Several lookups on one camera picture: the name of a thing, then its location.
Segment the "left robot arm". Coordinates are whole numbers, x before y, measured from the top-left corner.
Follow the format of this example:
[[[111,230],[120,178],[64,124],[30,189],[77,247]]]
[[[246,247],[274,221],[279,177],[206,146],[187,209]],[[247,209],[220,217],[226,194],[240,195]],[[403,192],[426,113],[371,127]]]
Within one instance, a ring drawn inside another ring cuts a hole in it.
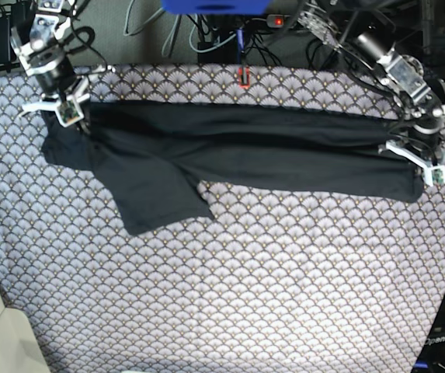
[[[302,1],[297,22],[347,64],[364,68],[401,110],[380,147],[420,168],[428,187],[445,184],[445,82],[403,54],[395,25],[376,1]]]

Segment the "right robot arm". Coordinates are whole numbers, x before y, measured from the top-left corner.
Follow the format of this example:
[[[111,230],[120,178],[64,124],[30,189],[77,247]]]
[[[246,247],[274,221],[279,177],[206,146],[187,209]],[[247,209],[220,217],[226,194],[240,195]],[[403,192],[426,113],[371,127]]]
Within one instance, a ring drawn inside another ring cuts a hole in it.
[[[89,86],[113,67],[104,57],[96,68],[81,73],[71,64],[69,55],[78,51],[65,49],[67,30],[83,50],[97,52],[92,42],[83,40],[74,28],[74,21],[87,4],[87,1],[81,5],[76,1],[32,1],[28,19],[12,28],[12,49],[27,77],[34,78],[41,91],[38,101],[21,106],[21,117],[47,112],[53,114],[62,127],[88,129],[85,109],[90,100]]]

